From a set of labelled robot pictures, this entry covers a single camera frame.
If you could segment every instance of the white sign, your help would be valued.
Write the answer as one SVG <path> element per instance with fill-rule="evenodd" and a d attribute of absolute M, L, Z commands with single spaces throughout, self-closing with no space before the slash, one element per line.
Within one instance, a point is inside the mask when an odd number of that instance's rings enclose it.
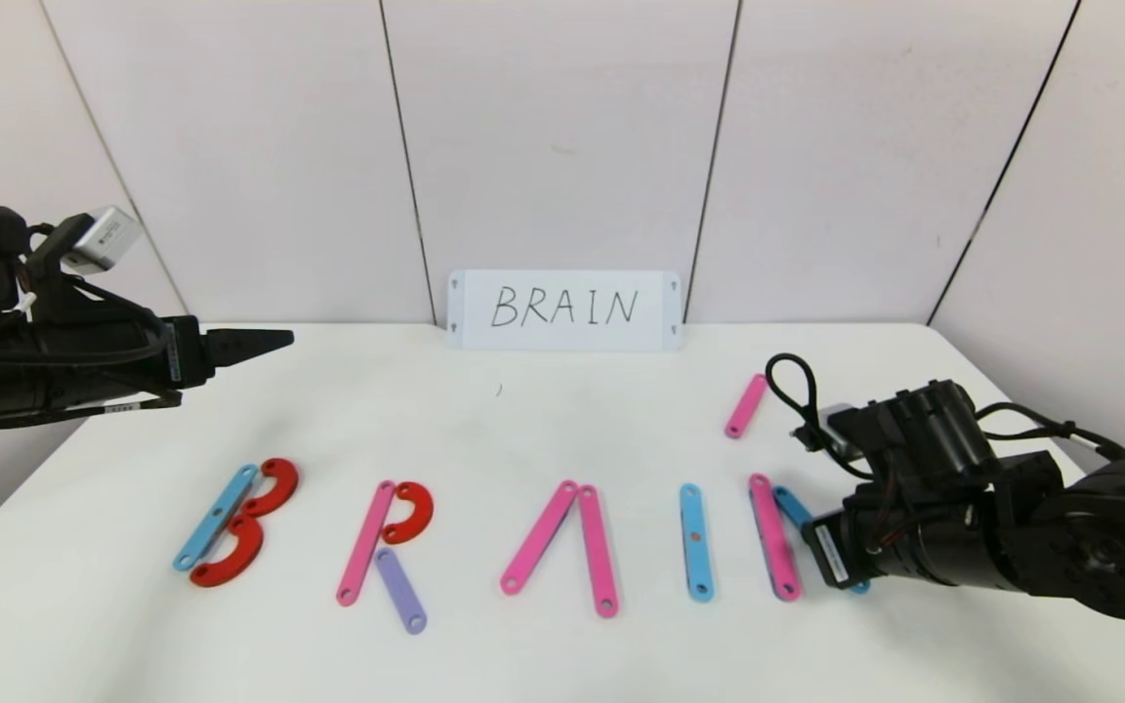
<path fill-rule="evenodd" d="M 449 342 L 464 349 L 660 352 L 684 340 L 669 271 L 464 270 L 450 274 Z"/>

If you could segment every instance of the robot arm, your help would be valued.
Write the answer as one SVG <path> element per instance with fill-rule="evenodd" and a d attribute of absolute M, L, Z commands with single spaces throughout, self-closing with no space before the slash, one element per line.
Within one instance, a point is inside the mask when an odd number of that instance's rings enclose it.
<path fill-rule="evenodd" d="M 773 368 L 784 360 L 807 373 L 807 405 L 776 386 Z M 813 373 L 800 358 L 776 355 L 766 378 L 803 417 L 793 434 L 808 450 L 825 450 L 849 472 L 870 478 L 840 511 L 804 525 L 804 542 L 829 586 L 898 575 L 1074 597 L 1125 619 L 1125 449 L 1029 411 L 1028 417 L 1052 426 L 986 434 L 979 418 L 993 409 L 1024 409 L 1000 404 L 976 413 L 951 380 L 861 409 L 818 411 Z M 1089 438 L 1112 462 L 1065 486 L 1047 451 L 999 458 L 988 444 L 1054 434 Z M 857 458 L 866 459 L 870 472 L 849 466 Z"/>
<path fill-rule="evenodd" d="M 171 408 L 216 368 L 292 343 L 287 330 L 202 334 L 194 316 L 158 317 L 60 270 L 110 269 L 140 233 L 116 208 L 30 227 L 0 206 L 0 429 Z M 45 241 L 32 250 L 35 235 Z M 104 405 L 142 391 L 155 397 Z"/>

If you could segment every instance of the white table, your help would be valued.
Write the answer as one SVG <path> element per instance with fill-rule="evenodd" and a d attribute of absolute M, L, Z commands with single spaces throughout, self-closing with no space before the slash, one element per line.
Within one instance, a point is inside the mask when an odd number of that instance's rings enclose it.
<path fill-rule="evenodd" d="M 0 700 L 1125 700 L 1125 622 L 1071 601 L 906 579 L 854 596 L 827 588 L 800 543 L 803 600 L 772 596 L 747 477 L 817 512 L 854 479 L 804 453 L 770 395 L 744 440 L 723 436 L 745 384 L 799 352 L 824 405 L 932 378 L 1004 398 L 932 330 L 691 326 L 677 354 L 588 355 L 452 351 L 430 326 L 292 327 L 294 346 L 219 370 L 182 408 L 86 423 L 1 508 Z M 263 517 L 262 555 L 224 587 L 192 587 L 171 559 L 232 472 L 272 456 L 303 484 Z M 429 614 L 418 637 L 374 569 L 351 609 L 334 597 L 385 477 L 436 499 L 432 526 L 397 549 Z M 591 604 L 576 514 L 521 595 L 497 588 L 566 477 L 602 490 L 612 620 Z M 685 592 L 685 481 L 705 494 L 710 604 Z"/>

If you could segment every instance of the blue straight piece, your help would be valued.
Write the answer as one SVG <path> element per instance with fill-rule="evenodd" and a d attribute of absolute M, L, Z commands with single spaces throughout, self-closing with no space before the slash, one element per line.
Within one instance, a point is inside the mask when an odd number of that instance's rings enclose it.
<path fill-rule="evenodd" d="M 714 576 L 710 574 L 710 547 L 706 516 L 701 506 L 701 489 L 696 485 L 680 486 L 680 525 L 684 530 L 684 574 L 688 596 L 700 603 L 714 597 Z"/>
<path fill-rule="evenodd" d="M 237 472 L 233 475 L 233 480 L 228 481 L 228 486 L 224 489 L 224 493 L 219 494 L 219 497 L 215 499 L 215 506 L 210 506 L 210 511 L 207 511 L 206 515 L 202 515 L 202 521 L 197 524 L 194 534 L 190 535 L 189 541 L 181 548 L 180 555 L 173 559 L 173 569 L 188 571 L 194 568 L 194 565 L 201 557 L 206 556 L 212 544 L 215 543 L 215 538 L 218 537 L 219 531 L 224 529 L 224 525 L 228 524 L 228 517 L 232 517 L 233 513 L 237 512 L 237 507 L 241 507 L 242 501 L 250 494 L 250 486 L 254 485 L 254 479 L 258 476 L 259 467 L 255 467 L 253 463 L 246 463 L 246 466 L 237 469 Z"/>
<path fill-rule="evenodd" d="M 813 521 L 813 515 L 810 514 L 810 511 L 807 511 L 807 507 L 793 495 L 793 492 L 784 488 L 782 485 L 775 486 L 775 504 L 781 507 L 782 513 L 789 516 L 789 520 L 798 531 L 804 530 L 804 525 Z M 848 587 L 848 591 L 858 593 L 858 595 L 870 589 L 870 580 L 863 580 Z"/>

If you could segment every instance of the pink bar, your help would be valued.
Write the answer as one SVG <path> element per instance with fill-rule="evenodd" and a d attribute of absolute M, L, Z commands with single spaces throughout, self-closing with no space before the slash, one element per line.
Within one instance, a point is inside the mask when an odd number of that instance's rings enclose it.
<path fill-rule="evenodd" d="M 574 480 L 564 480 L 558 490 L 554 492 L 554 497 L 544 504 L 544 512 L 537 517 L 537 524 L 528 533 L 528 539 L 523 540 L 522 547 L 514 553 L 514 559 L 506 566 L 506 573 L 501 575 L 501 591 L 506 596 L 516 595 L 528 583 L 528 577 L 532 575 L 532 569 L 537 568 L 537 561 L 544 555 L 544 548 L 550 546 L 554 533 L 557 533 L 562 517 L 570 511 L 572 502 L 575 499 L 576 485 Z"/>
<path fill-rule="evenodd" d="M 584 525 L 584 551 L 588 555 L 588 579 L 593 582 L 593 606 L 602 618 L 615 618 L 619 614 L 615 571 L 611 569 L 602 502 L 597 499 L 597 489 L 591 485 L 580 486 L 580 525 Z"/>
<path fill-rule="evenodd" d="M 367 517 L 363 517 L 359 539 L 353 543 L 350 560 L 344 565 L 344 574 L 341 575 L 341 583 L 336 587 L 336 602 L 343 606 L 353 605 L 353 602 L 359 600 L 362 579 L 367 577 L 367 569 L 371 566 L 371 555 L 376 551 L 376 540 L 380 539 L 380 529 L 385 524 L 385 517 L 388 516 L 388 504 L 394 499 L 394 488 L 392 480 L 381 481 L 376 486 L 376 494 L 371 497 L 371 506 L 367 508 Z"/>
<path fill-rule="evenodd" d="M 781 510 L 775 505 L 772 489 L 775 486 L 763 475 L 749 477 L 749 495 L 754 502 L 754 520 L 763 538 L 763 552 L 772 571 L 772 586 L 781 601 L 795 601 L 801 596 L 801 583 L 795 573 L 793 548 L 784 538 Z"/>
<path fill-rule="evenodd" d="M 745 395 L 740 396 L 737 408 L 732 411 L 728 426 L 723 429 L 723 434 L 732 440 L 738 440 L 740 435 L 745 434 L 745 427 L 749 426 L 749 420 L 754 418 L 758 404 L 763 402 L 764 393 L 766 393 L 766 377 L 763 373 L 755 373 L 749 386 L 745 387 Z"/>

